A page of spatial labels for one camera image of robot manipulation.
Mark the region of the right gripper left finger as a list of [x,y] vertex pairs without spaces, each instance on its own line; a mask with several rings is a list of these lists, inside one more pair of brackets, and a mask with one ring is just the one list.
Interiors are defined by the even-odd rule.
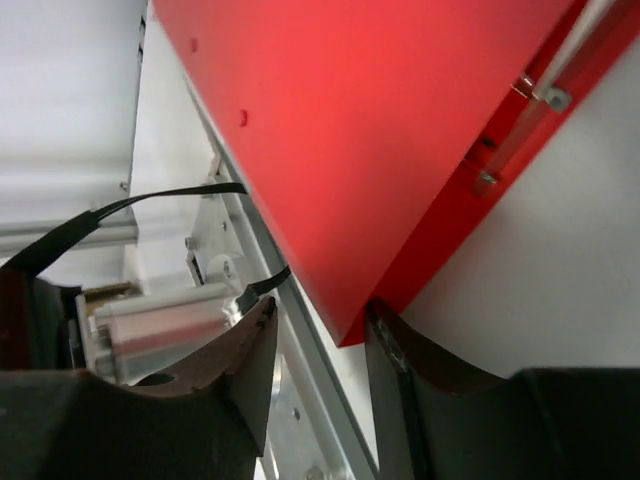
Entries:
[[263,454],[278,333],[273,297],[164,370],[116,386],[85,370],[1,376],[5,479],[250,479]]

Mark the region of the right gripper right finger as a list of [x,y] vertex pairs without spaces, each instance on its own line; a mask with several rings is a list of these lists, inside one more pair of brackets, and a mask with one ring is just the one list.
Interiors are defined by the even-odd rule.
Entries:
[[488,373],[379,299],[365,351],[383,479],[635,479],[639,372]]

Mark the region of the red folder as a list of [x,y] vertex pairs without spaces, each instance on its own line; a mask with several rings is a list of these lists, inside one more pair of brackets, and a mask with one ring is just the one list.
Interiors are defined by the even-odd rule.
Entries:
[[158,1],[255,203],[340,347],[405,309],[562,123],[473,187],[583,1]]

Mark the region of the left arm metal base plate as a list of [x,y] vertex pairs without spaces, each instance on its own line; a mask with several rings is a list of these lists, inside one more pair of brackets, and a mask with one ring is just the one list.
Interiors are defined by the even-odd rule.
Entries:
[[378,474],[365,352],[341,354],[331,347],[319,317],[271,234],[247,196],[209,195],[198,206],[186,240],[194,287],[108,300],[97,307],[79,303],[81,332],[93,340],[90,359],[109,374],[133,383],[184,358],[198,340],[140,347],[170,313],[207,337],[240,319],[234,298],[249,284],[264,283],[278,302],[279,330],[273,368],[264,454],[265,479],[374,479]]

